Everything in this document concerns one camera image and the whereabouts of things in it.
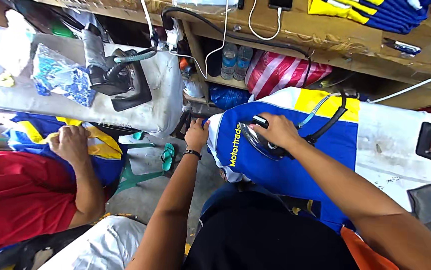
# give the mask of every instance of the green flip-flop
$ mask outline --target green flip-flop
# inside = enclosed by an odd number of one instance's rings
[[[172,162],[174,161],[174,156],[176,154],[176,150],[174,149],[174,146],[170,143],[166,143],[164,146],[164,151],[162,152],[162,155],[160,155],[160,158],[162,159],[162,169],[165,171],[170,170],[172,167]]]
[[[136,139],[136,140],[141,140],[142,139],[142,134],[143,134],[143,132],[142,131],[139,131],[139,132],[137,132],[137,133],[134,133],[133,135],[132,135],[132,138],[134,138],[134,139]]]

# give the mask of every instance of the red shirt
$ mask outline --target red shirt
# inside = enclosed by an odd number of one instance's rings
[[[0,151],[0,249],[67,230],[77,210],[76,184],[44,156]]]

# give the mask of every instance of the plastic bottle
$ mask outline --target plastic bottle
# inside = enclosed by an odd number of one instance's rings
[[[239,52],[237,53],[237,64],[234,69],[234,79],[238,81],[245,79],[252,54],[253,50],[251,47],[240,46]]]
[[[220,76],[224,80],[232,79],[236,62],[237,46],[233,43],[227,43],[222,51],[222,70],[220,72]]]

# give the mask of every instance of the wooden shelf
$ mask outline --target wooden shelf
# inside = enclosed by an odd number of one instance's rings
[[[213,103],[212,101],[207,102],[204,97],[189,96],[186,92],[184,92],[184,98],[188,101],[198,102],[198,103],[202,103],[202,104],[215,105],[215,103]]]
[[[225,86],[230,86],[230,87],[234,87],[234,88],[238,88],[238,89],[247,90],[247,85],[245,85],[245,81],[237,81],[236,79],[224,80],[220,76],[217,76],[217,77],[208,76],[207,79],[205,79],[205,81],[211,82],[211,83],[217,83],[220,85],[222,84]]]

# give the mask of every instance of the wristwatch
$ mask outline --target wristwatch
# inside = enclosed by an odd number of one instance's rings
[[[199,160],[201,160],[202,159],[202,156],[200,155],[200,153],[199,152],[197,152],[197,151],[194,151],[194,150],[190,150],[190,149],[188,149],[188,150],[186,150],[185,152],[184,152],[184,155],[185,154],[193,154],[193,155],[196,155],[196,156],[198,156],[199,157]]]

